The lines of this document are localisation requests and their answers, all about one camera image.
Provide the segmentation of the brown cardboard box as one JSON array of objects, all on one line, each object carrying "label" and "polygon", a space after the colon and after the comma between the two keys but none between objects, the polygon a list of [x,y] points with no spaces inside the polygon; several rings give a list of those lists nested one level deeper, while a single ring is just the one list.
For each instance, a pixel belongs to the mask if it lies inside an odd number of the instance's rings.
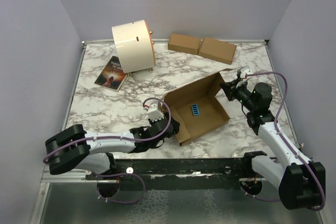
[{"label": "brown cardboard box", "polygon": [[216,95],[224,79],[220,72],[167,92],[163,101],[169,106],[172,118],[179,122],[175,137],[180,146],[225,125],[230,117]]}]

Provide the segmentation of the small blue rack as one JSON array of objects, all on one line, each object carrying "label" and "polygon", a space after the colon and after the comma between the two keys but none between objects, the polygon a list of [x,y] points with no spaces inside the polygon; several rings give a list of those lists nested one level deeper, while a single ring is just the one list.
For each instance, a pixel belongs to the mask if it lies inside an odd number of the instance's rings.
[{"label": "small blue rack", "polygon": [[192,104],[191,109],[194,116],[200,115],[199,107],[197,104]]}]

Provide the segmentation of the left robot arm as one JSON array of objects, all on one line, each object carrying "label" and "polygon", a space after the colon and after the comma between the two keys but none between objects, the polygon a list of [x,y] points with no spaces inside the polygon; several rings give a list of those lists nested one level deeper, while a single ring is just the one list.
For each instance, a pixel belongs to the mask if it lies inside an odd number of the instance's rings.
[{"label": "left robot arm", "polygon": [[45,142],[47,155],[43,162],[49,165],[52,175],[73,169],[88,170],[110,179],[116,174],[113,153],[143,153],[160,147],[179,132],[180,123],[168,119],[168,114],[150,126],[132,128],[117,134],[87,132],[81,124],[75,124]]}]

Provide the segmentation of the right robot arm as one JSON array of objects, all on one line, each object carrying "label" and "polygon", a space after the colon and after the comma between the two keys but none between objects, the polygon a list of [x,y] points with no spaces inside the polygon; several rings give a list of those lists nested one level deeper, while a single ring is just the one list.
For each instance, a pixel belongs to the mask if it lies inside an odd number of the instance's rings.
[{"label": "right robot arm", "polygon": [[241,171],[246,177],[256,174],[267,179],[277,190],[280,201],[289,210],[308,208],[319,211],[326,203],[325,168],[303,155],[285,136],[269,107],[272,88],[258,83],[253,91],[240,79],[220,84],[229,101],[237,100],[246,108],[247,123],[272,150],[277,161],[262,151],[244,155]]}]

